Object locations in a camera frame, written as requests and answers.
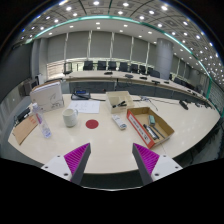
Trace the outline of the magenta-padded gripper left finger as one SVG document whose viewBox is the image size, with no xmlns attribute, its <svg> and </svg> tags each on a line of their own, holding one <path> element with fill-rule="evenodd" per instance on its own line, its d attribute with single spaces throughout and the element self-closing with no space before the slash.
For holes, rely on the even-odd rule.
<svg viewBox="0 0 224 224">
<path fill-rule="evenodd" d="M 55 156 L 42 169 L 79 185 L 90 154 L 91 146 L 87 143 L 65 155 Z"/>
</svg>

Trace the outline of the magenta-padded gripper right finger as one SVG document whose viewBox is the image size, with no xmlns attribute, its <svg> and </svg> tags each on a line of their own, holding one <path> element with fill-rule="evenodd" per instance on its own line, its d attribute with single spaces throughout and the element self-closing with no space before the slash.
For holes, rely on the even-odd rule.
<svg viewBox="0 0 224 224">
<path fill-rule="evenodd" d="M 182 167 L 168 155 L 158 155 L 137 143 L 133 144 L 132 154 L 136 160 L 144 185 L 182 169 Z"/>
</svg>

